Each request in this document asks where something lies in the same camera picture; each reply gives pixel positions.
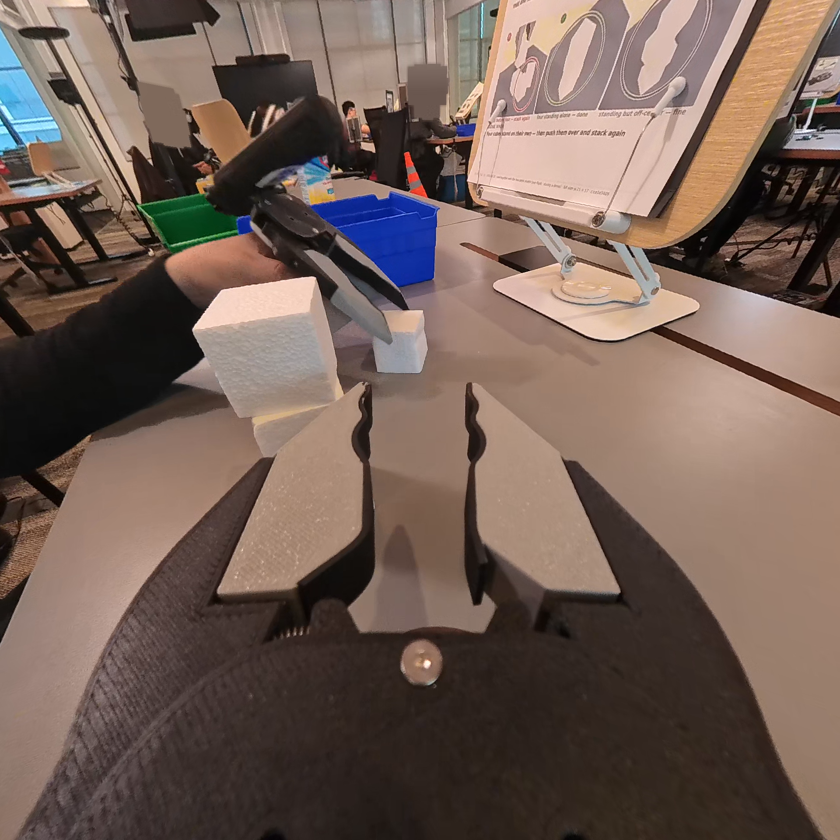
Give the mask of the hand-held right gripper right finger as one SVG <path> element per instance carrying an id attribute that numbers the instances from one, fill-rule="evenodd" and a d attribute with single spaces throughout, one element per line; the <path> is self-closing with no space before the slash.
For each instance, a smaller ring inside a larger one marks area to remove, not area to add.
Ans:
<path id="1" fill-rule="evenodd" d="M 517 603 L 539 625 L 564 602 L 621 589 L 560 452 L 474 382 L 465 387 L 470 600 Z"/>

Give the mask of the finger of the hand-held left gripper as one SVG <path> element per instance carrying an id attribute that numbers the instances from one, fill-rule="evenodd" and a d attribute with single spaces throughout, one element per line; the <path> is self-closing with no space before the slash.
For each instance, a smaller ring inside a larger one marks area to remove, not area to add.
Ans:
<path id="1" fill-rule="evenodd" d="M 323 232 L 325 255 L 370 300 L 380 296 L 401 310 L 409 306 L 400 288 L 344 234 L 334 227 Z"/>
<path id="2" fill-rule="evenodd" d="M 318 269 L 317 282 L 331 333 L 354 322 L 373 338 L 386 344 L 393 342 L 392 331 L 384 313 L 363 292 L 356 289 L 342 272 L 333 278 L 323 269 Z"/>

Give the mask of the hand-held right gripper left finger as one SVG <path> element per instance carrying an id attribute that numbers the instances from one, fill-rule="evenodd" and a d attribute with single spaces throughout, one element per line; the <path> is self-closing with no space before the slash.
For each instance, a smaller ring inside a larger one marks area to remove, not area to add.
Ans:
<path id="1" fill-rule="evenodd" d="M 357 384 L 276 453 L 217 588 L 222 603 L 310 614 L 350 606 L 375 570 L 371 384 Z"/>

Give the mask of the white hard foam cube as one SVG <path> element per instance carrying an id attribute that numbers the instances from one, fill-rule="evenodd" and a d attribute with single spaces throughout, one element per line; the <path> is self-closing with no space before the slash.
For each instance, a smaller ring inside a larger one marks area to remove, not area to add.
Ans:
<path id="1" fill-rule="evenodd" d="M 427 355 L 423 310 L 384 312 L 392 342 L 373 338 L 374 363 L 381 374 L 419 374 Z"/>
<path id="2" fill-rule="evenodd" d="M 337 384 L 334 394 L 325 403 L 252 417 L 253 435 L 261 456 L 274 457 L 279 449 L 342 397 L 343 388 Z"/>
<path id="3" fill-rule="evenodd" d="M 301 411 L 343 395 L 313 277 L 225 289 L 193 333 L 239 417 Z"/>

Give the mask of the person's left forearm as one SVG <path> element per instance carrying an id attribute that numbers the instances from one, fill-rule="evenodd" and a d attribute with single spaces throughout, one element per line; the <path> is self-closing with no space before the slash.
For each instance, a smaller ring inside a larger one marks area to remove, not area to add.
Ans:
<path id="1" fill-rule="evenodd" d="M 200 362 L 203 313 L 159 258 L 1 350 L 1 476 L 21 476 L 152 403 Z"/>

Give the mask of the person's left hand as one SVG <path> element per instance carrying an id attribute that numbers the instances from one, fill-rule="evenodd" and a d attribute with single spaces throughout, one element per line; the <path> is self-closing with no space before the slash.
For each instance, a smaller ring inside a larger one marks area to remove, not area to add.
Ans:
<path id="1" fill-rule="evenodd" d="M 205 309 L 223 290 L 266 284 L 298 274 L 276 259 L 256 234 L 214 240 L 170 255 L 168 277 L 196 307 Z"/>

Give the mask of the blue plastic bin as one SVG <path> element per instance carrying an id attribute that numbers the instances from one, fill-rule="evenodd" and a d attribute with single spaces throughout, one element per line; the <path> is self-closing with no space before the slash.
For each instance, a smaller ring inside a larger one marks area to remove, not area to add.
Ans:
<path id="1" fill-rule="evenodd" d="M 434 277 L 435 205 L 409 193 L 390 192 L 387 197 L 353 196 L 310 208 L 365 252 L 399 288 Z M 290 268 L 303 277 L 317 277 L 307 267 Z"/>

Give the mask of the white wipes canister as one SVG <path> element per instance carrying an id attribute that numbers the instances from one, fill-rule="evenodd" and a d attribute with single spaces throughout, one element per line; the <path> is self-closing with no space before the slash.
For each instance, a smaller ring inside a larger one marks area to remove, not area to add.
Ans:
<path id="1" fill-rule="evenodd" d="M 335 200 L 331 166 L 325 155 L 295 167 L 283 184 L 309 206 Z"/>

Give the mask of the black monitor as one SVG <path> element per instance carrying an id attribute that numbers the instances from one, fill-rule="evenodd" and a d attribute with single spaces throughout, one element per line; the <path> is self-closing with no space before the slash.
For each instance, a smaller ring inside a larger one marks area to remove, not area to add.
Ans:
<path id="1" fill-rule="evenodd" d="M 317 80 L 308 60 L 285 63 L 213 66 L 221 98 L 230 102 L 244 125 L 261 104 L 286 107 L 300 98 L 318 96 Z"/>

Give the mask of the green plastic bin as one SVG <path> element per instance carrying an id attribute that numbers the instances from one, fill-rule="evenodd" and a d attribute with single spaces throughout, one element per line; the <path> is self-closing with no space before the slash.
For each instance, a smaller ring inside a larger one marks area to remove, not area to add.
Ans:
<path id="1" fill-rule="evenodd" d="M 138 210 L 173 255 L 238 235 L 238 218 L 218 212 L 201 193 L 142 203 Z"/>

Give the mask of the printed instruction sheet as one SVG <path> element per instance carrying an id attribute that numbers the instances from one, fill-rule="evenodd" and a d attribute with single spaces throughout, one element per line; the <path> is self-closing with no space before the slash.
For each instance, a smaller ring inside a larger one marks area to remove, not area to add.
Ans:
<path id="1" fill-rule="evenodd" d="M 657 217 L 693 162 L 769 2 L 517 1 L 469 181 Z"/>

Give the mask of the white stand with wooden board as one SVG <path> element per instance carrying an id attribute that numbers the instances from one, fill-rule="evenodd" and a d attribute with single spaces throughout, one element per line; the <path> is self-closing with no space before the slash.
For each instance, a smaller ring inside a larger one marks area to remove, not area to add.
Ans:
<path id="1" fill-rule="evenodd" d="M 553 260 L 497 281 L 495 291 L 601 342 L 626 340 L 696 313 L 698 301 L 662 288 L 646 250 L 681 242 L 724 207 L 837 15 L 838 2 L 769 2 L 693 162 L 657 217 L 483 189 L 468 174 L 471 195 L 523 218 Z M 484 91 L 498 39 L 496 26 Z M 485 113 L 481 102 L 471 157 Z"/>

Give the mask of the wooden top desk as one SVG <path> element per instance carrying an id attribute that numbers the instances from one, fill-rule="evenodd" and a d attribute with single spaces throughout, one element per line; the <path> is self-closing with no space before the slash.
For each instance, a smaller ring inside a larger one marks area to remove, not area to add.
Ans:
<path id="1" fill-rule="evenodd" d="M 73 287 L 77 289 L 104 287 L 115 283 L 118 278 L 105 276 L 88 279 L 82 268 L 85 264 L 74 261 L 67 248 L 60 243 L 45 220 L 38 215 L 38 210 L 53 204 L 63 208 L 78 234 L 92 247 L 97 257 L 96 261 L 99 264 L 108 263 L 112 257 L 106 253 L 81 212 L 71 201 L 79 195 L 96 190 L 99 183 L 99 179 L 93 179 L 80 182 L 48 182 L 44 185 L 13 188 L 2 180 L 2 216 L 25 215 L 36 233 L 36 240 L 43 241 L 54 258 L 52 263 L 37 263 L 37 267 L 49 270 L 61 269 L 70 279 Z"/>

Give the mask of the background work table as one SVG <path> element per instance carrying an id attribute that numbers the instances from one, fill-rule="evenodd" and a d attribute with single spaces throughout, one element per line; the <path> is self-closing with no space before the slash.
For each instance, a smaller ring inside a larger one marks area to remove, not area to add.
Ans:
<path id="1" fill-rule="evenodd" d="M 834 280 L 827 258 L 838 242 L 839 208 L 838 201 L 831 205 L 827 199 L 832 188 L 838 187 L 838 130 L 800 133 L 780 152 L 780 162 L 783 172 L 793 169 L 804 172 L 785 213 L 792 222 L 800 217 L 805 219 L 795 251 L 802 249 L 809 234 L 814 235 L 787 288 L 804 293 L 817 272 L 823 270 L 827 287 L 831 289 Z"/>

